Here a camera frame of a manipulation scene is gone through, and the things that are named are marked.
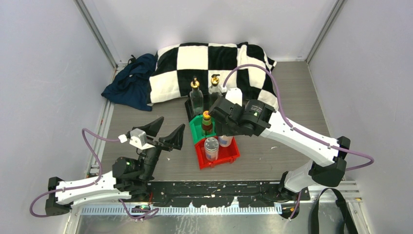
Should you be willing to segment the silver-lid spice jar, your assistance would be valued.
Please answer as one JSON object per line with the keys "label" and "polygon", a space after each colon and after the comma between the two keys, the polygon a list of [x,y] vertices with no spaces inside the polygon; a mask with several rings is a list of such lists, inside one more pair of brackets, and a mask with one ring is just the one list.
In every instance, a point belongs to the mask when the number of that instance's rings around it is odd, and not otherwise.
{"label": "silver-lid spice jar", "polygon": [[230,146],[231,143],[232,143],[232,140],[233,140],[233,136],[225,136],[225,135],[223,135],[223,136],[219,136],[219,137],[218,137],[218,142],[219,142],[219,145],[220,145],[221,147],[228,147],[228,146]]}
{"label": "silver-lid spice jar", "polygon": [[209,137],[204,142],[204,150],[206,159],[209,161],[215,161],[219,155],[219,142],[214,137]]}

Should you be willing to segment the yellow-capped sauce bottle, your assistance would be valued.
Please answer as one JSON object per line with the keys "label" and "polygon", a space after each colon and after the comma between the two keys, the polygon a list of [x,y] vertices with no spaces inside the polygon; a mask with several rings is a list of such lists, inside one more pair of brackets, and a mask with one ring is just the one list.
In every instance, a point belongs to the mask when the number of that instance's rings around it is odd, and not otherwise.
{"label": "yellow-capped sauce bottle", "polygon": [[209,115],[208,111],[203,112],[203,119],[202,119],[202,135],[203,136],[208,136],[212,134],[213,131],[213,124],[211,121],[211,116]]}

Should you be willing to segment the gold-top oil bottle brown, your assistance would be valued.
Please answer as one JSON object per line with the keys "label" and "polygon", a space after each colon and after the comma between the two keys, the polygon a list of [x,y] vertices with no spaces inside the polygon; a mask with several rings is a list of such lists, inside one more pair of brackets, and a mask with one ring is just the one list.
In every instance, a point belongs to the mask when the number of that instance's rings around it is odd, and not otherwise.
{"label": "gold-top oil bottle brown", "polygon": [[208,88],[209,94],[209,106],[211,107],[215,101],[222,96],[222,92],[219,86],[219,76],[220,74],[213,74],[211,76],[211,86]]}

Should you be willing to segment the gold-top clear glass bottle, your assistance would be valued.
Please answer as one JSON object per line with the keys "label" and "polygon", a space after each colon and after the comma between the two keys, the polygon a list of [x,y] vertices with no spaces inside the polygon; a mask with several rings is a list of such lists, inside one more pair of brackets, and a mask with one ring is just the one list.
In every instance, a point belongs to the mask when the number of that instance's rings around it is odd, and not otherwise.
{"label": "gold-top clear glass bottle", "polygon": [[192,90],[189,94],[189,97],[191,101],[192,110],[195,115],[201,115],[204,111],[204,100],[203,93],[200,89],[200,83],[196,76],[193,76],[190,86]]}

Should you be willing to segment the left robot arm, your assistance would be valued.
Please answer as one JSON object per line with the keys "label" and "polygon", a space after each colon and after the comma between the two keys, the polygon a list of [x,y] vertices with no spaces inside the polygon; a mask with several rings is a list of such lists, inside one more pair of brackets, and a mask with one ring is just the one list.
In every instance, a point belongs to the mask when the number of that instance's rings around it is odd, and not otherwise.
{"label": "left robot arm", "polygon": [[133,127],[115,142],[129,143],[137,149],[138,158],[121,156],[108,173],[98,171],[97,176],[76,181],[49,178],[46,216],[67,214],[72,208],[88,202],[118,200],[145,201],[152,191],[148,184],[163,151],[181,150],[185,124],[180,124],[168,136],[156,139],[164,122],[159,117],[153,122]]}

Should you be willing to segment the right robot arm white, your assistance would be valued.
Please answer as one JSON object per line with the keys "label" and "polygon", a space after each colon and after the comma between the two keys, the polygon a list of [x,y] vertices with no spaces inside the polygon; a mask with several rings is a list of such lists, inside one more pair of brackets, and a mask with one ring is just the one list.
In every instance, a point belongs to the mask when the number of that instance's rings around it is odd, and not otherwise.
{"label": "right robot arm white", "polygon": [[336,187],[345,174],[345,153],[339,152],[340,141],[334,138],[324,145],[313,140],[323,138],[311,130],[306,137],[297,128],[287,125],[280,112],[259,100],[250,100],[245,106],[232,103],[224,97],[211,106],[209,114],[214,118],[219,136],[260,136],[278,141],[310,158],[305,165],[285,172],[278,186],[278,194],[291,200],[302,189],[320,184]]}

